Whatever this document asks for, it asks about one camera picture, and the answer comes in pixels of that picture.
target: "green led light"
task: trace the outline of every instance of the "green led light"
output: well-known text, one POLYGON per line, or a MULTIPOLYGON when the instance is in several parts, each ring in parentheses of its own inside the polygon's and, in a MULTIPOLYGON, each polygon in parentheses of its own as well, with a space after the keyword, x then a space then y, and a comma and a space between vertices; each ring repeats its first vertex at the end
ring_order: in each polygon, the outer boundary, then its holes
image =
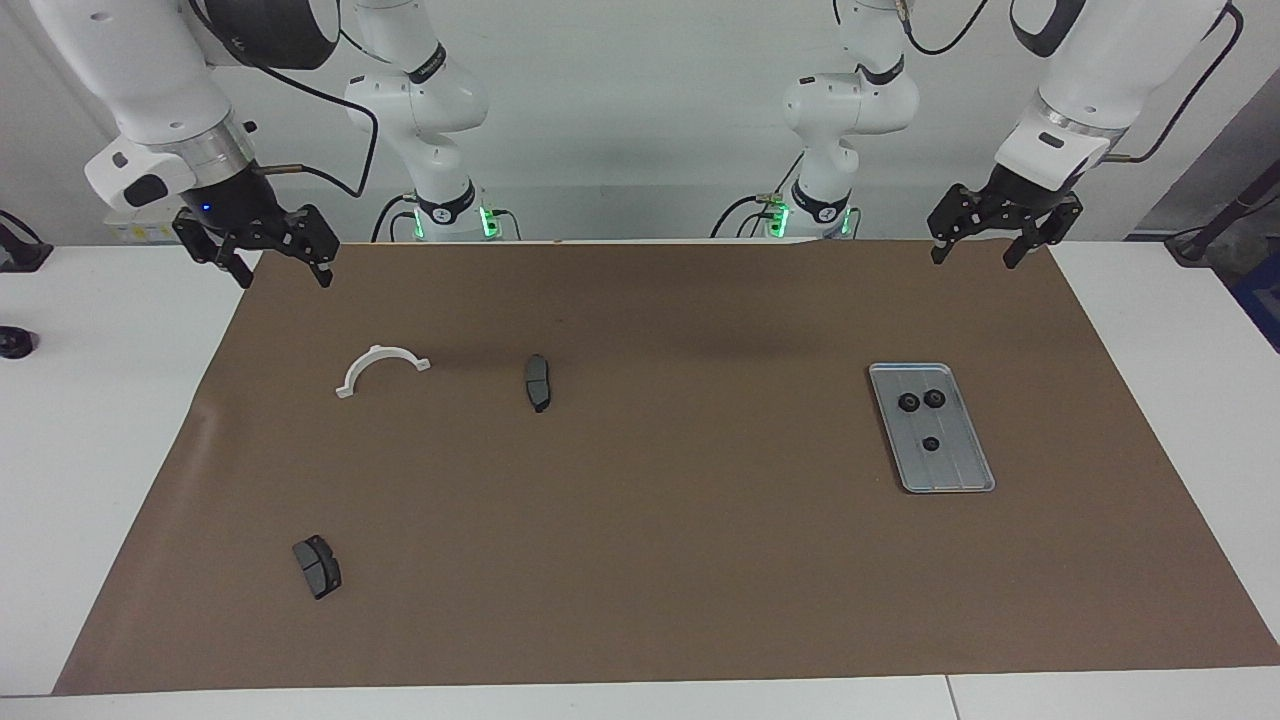
POLYGON ((774 205, 773 219, 769 222, 769 234, 783 237, 787 234, 787 220, 791 218, 791 208, 786 204, 774 205))
POLYGON ((484 205, 480 206, 480 223, 484 225, 485 240, 493 240, 502 232, 502 227, 498 224, 498 220, 484 205))

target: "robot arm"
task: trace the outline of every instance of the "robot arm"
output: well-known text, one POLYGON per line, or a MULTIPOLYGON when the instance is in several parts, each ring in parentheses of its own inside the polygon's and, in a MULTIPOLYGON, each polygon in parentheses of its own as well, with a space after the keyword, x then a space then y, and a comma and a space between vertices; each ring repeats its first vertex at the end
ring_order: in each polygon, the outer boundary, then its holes
POLYGON ((1083 211, 1073 186, 1098 165, 1222 17, 1226 0, 1055 0, 1036 32, 1010 9, 1021 44, 1050 58, 1048 73, 996 151, 987 184, 955 184, 929 215, 934 263, 986 229, 1021 234, 1005 254, 1015 268, 1056 245, 1083 211))
MULTIPOLYGON (((489 111, 484 86, 448 59, 426 9, 417 0, 356 0, 367 49, 398 73, 351 81, 346 97, 378 115, 385 138, 408 168, 417 196, 415 214, 426 240, 488 240, 498 224, 484 209, 462 152, 445 133, 479 127, 489 111)), ((369 118, 351 113, 365 132, 369 118)))
POLYGON ((841 44, 856 69, 800 78, 786 95, 787 124, 805 147, 791 187, 788 236, 836 232, 858 173, 858 151, 847 136, 904 129, 920 105, 905 72, 906 36, 895 1, 838 0, 838 8, 841 44))
MULTIPOLYGON (((32 5, 59 53, 120 128, 120 137, 84 168, 102 200, 131 210, 180 195, 187 209, 174 229, 182 243, 197 263, 214 263, 242 287, 253 274, 238 249, 297 258, 321 286, 329 284, 337 237, 314 206, 287 213, 276 202, 230 100, 210 77, 186 4, 33 0, 32 5)), ((205 6, 212 10, 215 4, 206 0, 205 6)))

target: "silver metal ring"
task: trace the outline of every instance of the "silver metal ring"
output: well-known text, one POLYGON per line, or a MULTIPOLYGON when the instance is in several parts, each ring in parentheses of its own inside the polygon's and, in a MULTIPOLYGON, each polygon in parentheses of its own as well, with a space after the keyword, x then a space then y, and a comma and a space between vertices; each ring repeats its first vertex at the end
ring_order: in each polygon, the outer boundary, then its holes
POLYGON ((1083 135, 1085 137, 1102 137, 1110 140, 1112 146, 1115 146, 1115 143, 1124 137, 1124 133, 1129 132, 1129 128, 1100 128, 1073 120, 1051 108, 1050 104, 1041 97, 1039 92, 1036 94, 1036 109, 1039 110, 1044 119, 1066 132, 1083 135))
POLYGON ((182 158, 196 174, 193 188, 229 179, 253 161, 253 146, 232 113, 196 137, 147 147, 182 158))

